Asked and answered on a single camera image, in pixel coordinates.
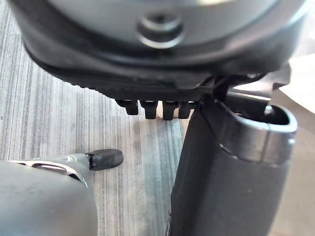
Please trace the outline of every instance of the black lever tip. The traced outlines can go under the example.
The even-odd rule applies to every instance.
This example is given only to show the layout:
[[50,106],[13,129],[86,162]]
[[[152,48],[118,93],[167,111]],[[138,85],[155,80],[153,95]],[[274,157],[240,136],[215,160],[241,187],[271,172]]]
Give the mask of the black lever tip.
[[90,157],[90,170],[92,171],[115,168],[124,160],[122,151],[118,149],[96,150],[87,155]]

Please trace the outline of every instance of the gray striped carpet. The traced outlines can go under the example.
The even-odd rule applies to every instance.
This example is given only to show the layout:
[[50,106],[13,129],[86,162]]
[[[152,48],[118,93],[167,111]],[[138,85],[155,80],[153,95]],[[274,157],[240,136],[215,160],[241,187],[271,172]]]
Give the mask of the gray striped carpet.
[[115,101],[72,86],[34,64],[0,0],[0,159],[123,151],[94,174],[100,236],[162,236],[183,138],[178,120],[129,117]]

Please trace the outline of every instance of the floor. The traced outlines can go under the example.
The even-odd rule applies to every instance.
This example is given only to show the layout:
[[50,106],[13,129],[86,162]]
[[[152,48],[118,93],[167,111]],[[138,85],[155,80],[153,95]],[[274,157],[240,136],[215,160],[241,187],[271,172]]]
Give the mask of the floor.
[[[311,15],[295,56],[315,53],[314,25]],[[292,110],[300,128],[272,234],[313,236],[315,115],[281,91],[273,101]],[[121,149],[121,166],[94,175],[99,236],[164,235],[184,131],[177,119],[145,120],[142,110],[127,116],[113,100],[44,72],[26,54],[0,0],[0,159]]]

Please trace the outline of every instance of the black plastic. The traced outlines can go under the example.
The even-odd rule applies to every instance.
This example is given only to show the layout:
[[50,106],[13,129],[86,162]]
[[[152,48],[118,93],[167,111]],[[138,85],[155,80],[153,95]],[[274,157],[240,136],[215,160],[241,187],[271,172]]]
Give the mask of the black plastic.
[[96,150],[87,153],[90,158],[90,170],[101,171],[111,169],[122,164],[124,156],[118,149]]
[[288,168],[289,157],[267,165],[231,155],[196,110],[171,195],[171,236],[267,236]]
[[138,101],[116,100],[116,102],[119,106],[124,107],[126,109],[128,115],[136,116],[139,114]]
[[179,107],[177,101],[163,101],[163,120],[172,120],[174,111]]
[[158,101],[141,101],[140,104],[145,110],[146,119],[155,119],[157,117]]
[[[211,75],[278,70],[291,56],[305,16],[303,0],[279,1],[250,26],[217,41],[154,50],[91,32],[47,1],[8,2],[28,52],[41,67],[118,100],[181,101],[184,90],[194,101],[190,93]],[[170,93],[174,99],[166,97]]]

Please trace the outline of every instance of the black plastic housing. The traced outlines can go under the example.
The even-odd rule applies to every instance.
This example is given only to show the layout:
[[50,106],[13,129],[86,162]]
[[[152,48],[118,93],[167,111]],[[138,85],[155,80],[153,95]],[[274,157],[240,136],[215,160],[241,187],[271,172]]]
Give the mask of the black plastic housing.
[[198,100],[213,75],[268,73],[293,53],[305,0],[281,0],[250,26],[217,41],[137,48],[89,31],[47,1],[8,0],[33,60],[54,76],[115,99]]

